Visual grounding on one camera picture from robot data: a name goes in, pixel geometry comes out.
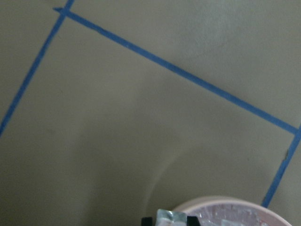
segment blue tape line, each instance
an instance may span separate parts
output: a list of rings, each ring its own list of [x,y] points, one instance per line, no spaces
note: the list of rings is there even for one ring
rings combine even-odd
[[[280,164],[279,166],[279,169],[272,181],[272,184],[270,185],[263,201],[262,201],[262,206],[267,208],[280,184],[280,181],[282,179],[282,176],[284,175],[285,173],[285,170],[288,166],[288,164],[290,163],[292,157],[293,157],[293,154],[295,153],[299,143],[300,143],[300,140],[301,140],[301,126],[299,127],[293,141],[291,142],[291,145],[290,147],[288,148],[288,151],[287,151],[287,156],[286,158],[282,161],[282,163]]]
[[[34,62],[32,63],[32,66],[30,67],[25,79],[23,80],[22,85],[20,86],[17,94],[15,95],[12,103],[10,104],[2,122],[0,125],[0,137],[2,136],[7,124],[9,123],[17,105],[19,104],[24,92],[26,91],[26,88],[28,87],[30,81],[32,80],[33,75],[35,74],[35,72],[37,71],[38,66],[40,65],[46,50],[48,48],[48,46],[50,45],[52,39],[54,38],[55,34],[58,32],[60,26],[62,25],[66,14],[65,12],[67,12],[72,4],[74,3],[74,0],[68,0],[64,6],[64,8],[62,8],[62,13],[60,14],[59,18],[57,19],[55,25],[53,26],[50,34],[48,35],[47,39],[45,40],[42,48],[40,49],[38,55],[36,56]]]
[[[60,13],[62,12],[61,8],[54,8],[54,10],[57,11],[57,12],[60,12]],[[170,63],[170,62],[168,62],[168,61],[166,61],[166,60],[164,60],[164,59],[162,59],[162,58],[160,58],[160,57],[144,50],[143,48],[140,48],[139,46],[137,46],[137,45],[135,45],[135,44],[133,44],[133,43],[131,43],[131,42],[129,42],[129,41],[127,41],[127,40],[125,40],[125,39],[123,39],[123,38],[121,38],[121,37],[119,37],[119,36],[117,36],[117,35],[115,35],[111,32],[109,32],[109,31],[107,31],[103,28],[101,28],[100,26],[97,26],[96,24],[94,24],[94,23],[92,23],[92,22],[90,22],[90,21],[88,21],[88,20],[86,20],[86,19],[70,12],[70,11],[68,11],[66,13],[66,15],[70,19],[72,19],[72,20],[74,20],[74,21],[76,21],[76,22],[78,22],[78,23],[94,30],[94,31],[97,31],[98,33],[100,33],[101,35],[107,37],[108,39],[110,39],[110,40],[112,40],[112,41],[114,41],[114,42],[116,42],[116,43],[118,43],[118,44],[134,51],[135,53],[137,53],[137,54],[139,54],[139,55],[141,55],[141,56],[157,63],[158,65],[161,65],[162,67],[164,67],[164,68],[166,68],[166,69],[168,69],[168,70],[170,70],[170,71],[172,71],[172,72],[174,72],[174,73],[190,80],[191,82],[200,85],[201,87],[203,87],[203,88],[205,88],[205,89],[207,89],[207,90],[209,90],[209,91],[211,91],[211,92],[213,92],[213,93],[229,100],[230,102],[232,102],[232,103],[234,103],[234,104],[236,104],[236,105],[238,105],[238,106],[240,106],[240,107],[242,107],[242,108],[244,108],[244,109],[246,109],[246,110],[248,110],[248,111],[250,111],[250,112],[252,112],[256,115],[258,115],[259,117],[261,117],[261,118],[263,118],[263,119],[265,119],[265,120],[267,120],[267,121],[283,128],[283,129],[285,129],[286,131],[288,131],[290,133],[293,133],[293,134],[295,134],[297,132],[298,129],[291,126],[290,124],[274,117],[271,114],[266,113],[265,111],[255,107],[251,104],[248,104],[247,102],[233,96],[232,94],[230,94],[230,93],[228,93],[228,92],[226,92],[226,91],[210,84],[209,82],[207,82],[203,79],[198,78],[197,76],[195,76],[195,75],[193,75],[193,74],[191,74],[191,73],[189,73],[189,72],[173,65],[172,63]]]

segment gray floor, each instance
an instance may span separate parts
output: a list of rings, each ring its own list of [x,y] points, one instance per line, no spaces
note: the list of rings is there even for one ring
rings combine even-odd
[[[0,118],[64,0],[0,3]],[[75,1],[72,12],[299,127],[301,3]],[[0,139],[1,225],[138,225],[260,204],[293,134],[66,19]],[[301,221],[301,149],[270,209]]]

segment white bucket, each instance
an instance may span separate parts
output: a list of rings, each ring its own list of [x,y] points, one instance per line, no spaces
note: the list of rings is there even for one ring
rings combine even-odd
[[[254,208],[257,211],[259,218],[265,221],[269,226],[292,226],[278,214],[270,211],[267,208],[264,208],[260,205],[251,202],[223,196],[208,196],[193,199],[176,207],[174,211],[184,212],[188,216],[193,216],[192,213],[194,213],[195,215],[195,212],[200,208],[222,204],[232,204]]]

